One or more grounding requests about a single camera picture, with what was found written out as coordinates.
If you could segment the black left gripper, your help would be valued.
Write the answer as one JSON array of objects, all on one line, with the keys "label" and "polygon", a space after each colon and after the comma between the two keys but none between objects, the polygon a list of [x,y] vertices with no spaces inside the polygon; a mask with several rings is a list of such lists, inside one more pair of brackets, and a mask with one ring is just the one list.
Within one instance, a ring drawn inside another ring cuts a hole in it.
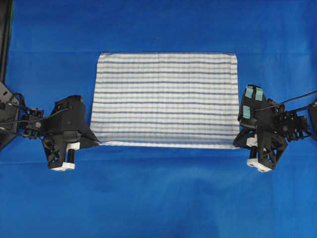
[{"label": "black left gripper", "polygon": [[75,169],[75,151],[99,146],[100,141],[86,123],[79,133],[77,131],[53,132],[50,129],[50,118],[58,113],[51,113],[45,117],[44,111],[31,110],[23,115],[23,135],[29,139],[41,140],[50,170],[73,170]]}]

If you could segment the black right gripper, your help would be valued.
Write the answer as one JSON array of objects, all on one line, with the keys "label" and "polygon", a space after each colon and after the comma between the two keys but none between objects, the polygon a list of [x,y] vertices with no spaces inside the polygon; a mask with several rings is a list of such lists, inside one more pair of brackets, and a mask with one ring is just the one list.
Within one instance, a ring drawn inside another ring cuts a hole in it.
[{"label": "black right gripper", "polygon": [[291,111],[273,113],[270,123],[261,122],[253,130],[242,129],[234,139],[236,148],[250,149],[247,160],[249,167],[266,173],[276,168],[288,143],[310,136],[310,126],[305,115],[298,112],[308,110],[309,106]]}]

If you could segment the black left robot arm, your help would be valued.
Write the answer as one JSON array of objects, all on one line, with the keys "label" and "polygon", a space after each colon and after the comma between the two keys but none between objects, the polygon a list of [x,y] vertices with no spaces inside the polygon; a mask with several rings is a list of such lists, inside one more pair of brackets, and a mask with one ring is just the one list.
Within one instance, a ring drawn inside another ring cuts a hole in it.
[{"label": "black left robot arm", "polygon": [[98,146],[99,140],[85,122],[83,97],[73,95],[55,103],[49,116],[25,105],[21,93],[12,93],[4,84],[12,19],[11,0],[0,2],[0,147],[16,136],[40,139],[48,168],[75,169],[75,152]]}]

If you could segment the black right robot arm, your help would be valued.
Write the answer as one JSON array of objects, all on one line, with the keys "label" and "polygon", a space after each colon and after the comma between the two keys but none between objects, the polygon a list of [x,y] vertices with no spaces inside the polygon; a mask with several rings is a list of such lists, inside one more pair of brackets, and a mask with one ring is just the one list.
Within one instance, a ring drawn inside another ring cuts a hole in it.
[{"label": "black right robot arm", "polygon": [[242,110],[249,109],[250,117],[239,113],[242,130],[233,141],[237,148],[250,151],[247,165],[265,173],[276,168],[288,143],[307,137],[317,139],[317,104],[287,111],[285,106],[265,102],[268,109],[254,109],[244,105]]}]

